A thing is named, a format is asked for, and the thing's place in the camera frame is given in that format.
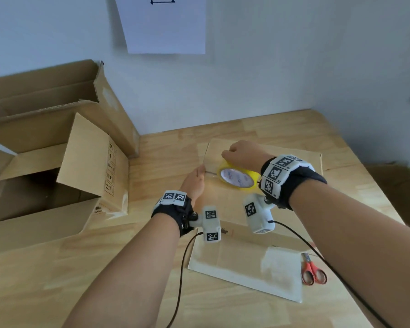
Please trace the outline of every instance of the black wrist strap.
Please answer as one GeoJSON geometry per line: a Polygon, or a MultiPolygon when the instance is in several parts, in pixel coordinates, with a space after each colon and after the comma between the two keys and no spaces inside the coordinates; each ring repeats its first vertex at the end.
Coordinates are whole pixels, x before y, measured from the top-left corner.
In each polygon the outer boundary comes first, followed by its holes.
{"type": "Polygon", "coordinates": [[[182,237],[193,230],[188,223],[188,220],[191,219],[191,216],[194,213],[193,207],[191,206],[191,199],[188,197],[186,198],[183,207],[176,205],[159,205],[153,210],[151,217],[158,213],[167,214],[176,221],[179,226],[179,237],[182,237]]]}
{"type": "MultiPolygon", "coordinates": [[[[275,158],[267,160],[261,168],[261,175],[266,171],[269,163],[275,158]]],[[[269,202],[277,205],[279,208],[286,208],[293,210],[289,204],[290,196],[292,195],[293,191],[305,182],[308,179],[314,179],[320,181],[322,183],[327,184],[327,180],[322,176],[319,175],[316,171],[312,171],[308,167],[298,167],[294,171],[290,172],[289,177],[281,186],[281,192],[279,198],[274,198],[271,195],[266,193],[266,198],[269,202]]]]}

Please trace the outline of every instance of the wire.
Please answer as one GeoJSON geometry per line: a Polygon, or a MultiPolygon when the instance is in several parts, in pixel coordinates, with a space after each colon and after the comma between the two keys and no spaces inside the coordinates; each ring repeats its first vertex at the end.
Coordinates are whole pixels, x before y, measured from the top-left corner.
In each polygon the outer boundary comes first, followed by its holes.
{"type": "Polygon", "coordinates": [[[333,271],[333,273],[339,278],[339,280],[345,285],[345,287],[347,287],[354,295],[355,297],[369,310],[370,313],[372,313],[372,315],[374,317],[377,318],[378,321],[380,321],[384,326],[386,326],[386,328],[393,328],[391,325],[389,325],[386,320],[383,319],[383,317],[381,315],[379,315],[373,308],[372,306],[370,306],[355,290],[353,287],[351,287],[348,282],[346,282],[343,277],[333,268],[333,266],[331,266],[329,264],[328,261],[326,261],[323,256],[317,252],[313,246],[310,245],[309,242],[307,242],[302,236],[300,236],[295,230],[293,230],[292,228],[290,228],[289,226],[286,226],[284,223],[278,222],[278,221],[269,221],[269,223],[277,223],[281,226],[286,227],[287,229],[289,229],[291,232],[293,232],[296,236],[298,236],[305,244],[308,245],[308,247],[314,252],[316,253],[316,255],[324,262],[324,264],[326,264],[328,266],[329,269],[331,269],[333,271]]]}
{"type": "Polygon", "coordinates": [[[203,234],[204,234],[203,232],[199,232],[199,233],[197,233],[196,235],[194,235],[193,238],[191,238],[190,241],[188,242],[187,247],[185,248],[185,252],[184,252],[184,255],[183,255],[183,257],[182,257],[182,263],[181,263],[181,265],[180,265],[180,281],[179,281],[178,300],[177,300],[177,303],[176,303],[175,313],[173,313],[173,317],[172,317],[172,319],[170,320],[169,324],[167,325],[167,328],[170,328],[170,327],[172,326],[173,321],[175,321],[177,311],[178,311],[178,309],[179,309],[180,293],[181,293],[181,291],[182,291],[182,271],[184,270],[184,261],[185,261],[185,256],[186,256],[186,254],[187,254],[188,247],[190,246],[191,242],[195,240],[195,238],[196,238],[197,236],[203,235],[203,234]]]}

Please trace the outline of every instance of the forearm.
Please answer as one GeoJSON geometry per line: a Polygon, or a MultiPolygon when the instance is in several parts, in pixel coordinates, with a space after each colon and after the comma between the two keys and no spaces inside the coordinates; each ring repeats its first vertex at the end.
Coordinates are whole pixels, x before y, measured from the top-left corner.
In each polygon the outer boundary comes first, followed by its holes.
{"type": "Polygon", "coordinates": [[[342,277],[396,327],[410,327],[410,228],[313,180],[290,205],[342,277]]]}
{"type": "Polygon", "coordinates": [[[63,327],[153,326],[178,240],[175,220],[154,215],[93,281],[63,327]]]}

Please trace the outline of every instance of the person's right hand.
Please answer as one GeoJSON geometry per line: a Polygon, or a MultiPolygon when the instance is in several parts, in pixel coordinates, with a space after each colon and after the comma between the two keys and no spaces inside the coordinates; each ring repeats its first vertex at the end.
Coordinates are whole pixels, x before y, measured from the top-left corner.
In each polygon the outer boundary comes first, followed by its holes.
{"type": "Polygon", "coordinates": [[[247,140],[239,140],[222,152],[222,158],[230,164],[259,174],[263,164],[273,157],[275,155],[267,153],[259,144],[247,140]]]}

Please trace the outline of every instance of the person's left hand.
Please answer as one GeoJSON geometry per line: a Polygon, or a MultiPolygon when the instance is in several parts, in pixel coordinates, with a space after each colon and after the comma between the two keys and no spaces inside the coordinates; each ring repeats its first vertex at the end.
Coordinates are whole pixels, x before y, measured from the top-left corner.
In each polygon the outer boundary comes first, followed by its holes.
{"type": "Polygon", "coordinates": [[[187,175],[179,191],[185,192],[191,199],[191,206],[194,207],[197,198],[201,196],[205,189],[205,166],[200,165],[187,175]]]}

